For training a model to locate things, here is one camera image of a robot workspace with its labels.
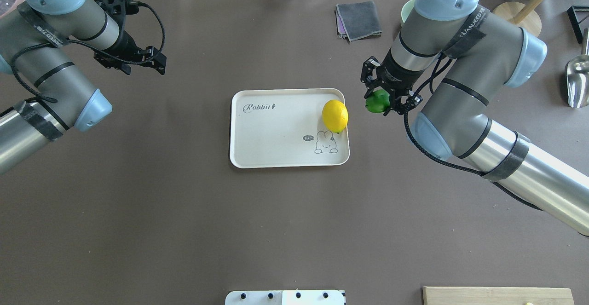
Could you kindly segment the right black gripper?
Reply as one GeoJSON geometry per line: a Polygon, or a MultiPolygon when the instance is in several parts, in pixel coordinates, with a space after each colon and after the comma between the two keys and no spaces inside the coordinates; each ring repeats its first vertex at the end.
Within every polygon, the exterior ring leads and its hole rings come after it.
{"type": "Polygon", "coordinates": [[[366,87],[365,95],[371,95],[378,87],[389,93],[385,116],[393,112],[402,115],[402,97],[408,95],[421,74],[420,70],[400,66],[391,56],[385,57],[381,64],[377,58],[369,57],[363,62],[360,82],[366,87]]]}

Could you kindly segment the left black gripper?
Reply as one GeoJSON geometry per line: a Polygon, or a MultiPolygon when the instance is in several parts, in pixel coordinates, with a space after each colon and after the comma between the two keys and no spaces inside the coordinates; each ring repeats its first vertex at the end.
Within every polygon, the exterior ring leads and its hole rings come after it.
{"type": "Polygon", "coordinates": [[[124,74],[131,74],[128,62],[144,62],[144,66],[155,69],[160,75],[165,75],[167,57],[154,46],[146,47],[146,51],[139,48],[134,39],[126,32],[120,34],[116,43],[105,51],[94,53],[94,59],[105,68],[115,68],[124,74]]]}

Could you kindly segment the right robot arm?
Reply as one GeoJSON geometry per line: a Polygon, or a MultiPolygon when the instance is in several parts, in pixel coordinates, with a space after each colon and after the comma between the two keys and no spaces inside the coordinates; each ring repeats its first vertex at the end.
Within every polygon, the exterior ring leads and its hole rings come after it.
{"type": "Polygon", "coordinates": [[[543,41],[479,0],[415,0],[384,60],[368,58],[360,81],[366,99],[378,87],[388,93],[384,114],[407,115],[422,101],[414,85],[423,72],[444,57],[453,61],[405,125],[410,140],[439,164],[456,156],[467,172],[587,236],[588,177],[484,114],[499,89],[528,81],[546,54],[543,41]]]}

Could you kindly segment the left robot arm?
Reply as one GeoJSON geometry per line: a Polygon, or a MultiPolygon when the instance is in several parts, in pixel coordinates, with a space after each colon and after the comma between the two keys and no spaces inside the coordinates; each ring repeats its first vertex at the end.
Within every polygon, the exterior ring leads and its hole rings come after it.
{"type": "Polygon", "coordinates": [[[126,17],[149,5],[135,0],[23,0],[1,19],[1,71],[32,96],[1,114],[0,162],[6,173],[75,127],[85,132],[112,105],[63,47],[91,49],[103,67],[130,74],[131,65],[166,70],[162,48],[140,48],[126,17]]]}

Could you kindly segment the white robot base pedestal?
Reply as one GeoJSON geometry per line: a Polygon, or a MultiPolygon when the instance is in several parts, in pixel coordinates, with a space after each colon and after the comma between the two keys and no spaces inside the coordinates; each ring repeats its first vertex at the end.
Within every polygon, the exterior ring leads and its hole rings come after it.
{"type": "Polygon", "coordinates": [[[239,290],[229,292],[225,305],[346,305],[344,291],[336,289],[239,290]]]}

